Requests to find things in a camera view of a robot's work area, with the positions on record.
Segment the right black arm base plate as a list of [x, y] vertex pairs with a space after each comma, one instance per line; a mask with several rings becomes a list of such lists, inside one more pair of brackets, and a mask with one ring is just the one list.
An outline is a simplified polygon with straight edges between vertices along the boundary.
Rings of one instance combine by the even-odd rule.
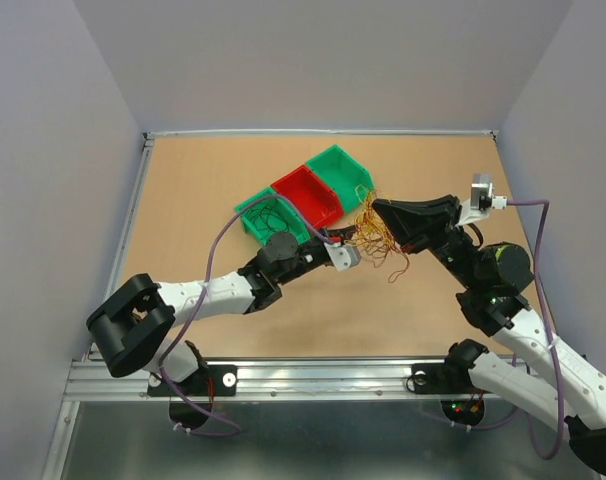
[[409, 380], [418, 395], [471, 394], [475, 390], [467, 369], [446, 362], [413, 364]]

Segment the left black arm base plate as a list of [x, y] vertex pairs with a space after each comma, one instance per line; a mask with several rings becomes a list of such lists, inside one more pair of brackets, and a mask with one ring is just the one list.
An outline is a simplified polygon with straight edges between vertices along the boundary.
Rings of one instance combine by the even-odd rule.
[[177, 382], [177, 388], [186, 396], [214, 398], [236, 395], [238, 368], [233, 364], [210, 364]]

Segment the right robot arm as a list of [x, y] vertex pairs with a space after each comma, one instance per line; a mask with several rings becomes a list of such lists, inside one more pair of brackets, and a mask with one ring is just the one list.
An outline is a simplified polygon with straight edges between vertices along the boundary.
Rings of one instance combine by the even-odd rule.
[[510, 204], [491, 194], [465, 202], [446, 195], [425, 202], [376, 199], [372, 208], [403, 252], [429, 251], [463, 286], [456, 299], [468, 323], [535, 372], [465, 340], [446, 357], [446, 384], [502, 397], [553, 428], [585, 465], [606, 476], [606, 375], [554, 333], [546, 311], [534, 310], [523, 296], [539, 282], [536, 256], [509, 242], [476, 246], [464, 230]]

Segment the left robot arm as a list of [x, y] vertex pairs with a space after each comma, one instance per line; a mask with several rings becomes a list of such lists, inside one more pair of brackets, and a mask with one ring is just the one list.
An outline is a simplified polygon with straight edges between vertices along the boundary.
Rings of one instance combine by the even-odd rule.
[[281, 298], [282, 286], [318, 267], [345, 271], [358, 265], [360, 255], [348, 243], [355, 233], [353, 226], [325, 230], [304, 243], [276, 233], [245, 266], [205, 281], [134, 275], [89, 316], [87, 329], [112, 377], [143, 370], [167, 375], [182, 393], [196, 393], [205, 384], [204, 364], [195, 346], [174, 345], [169, 331], [190, 321], [262, 311]]

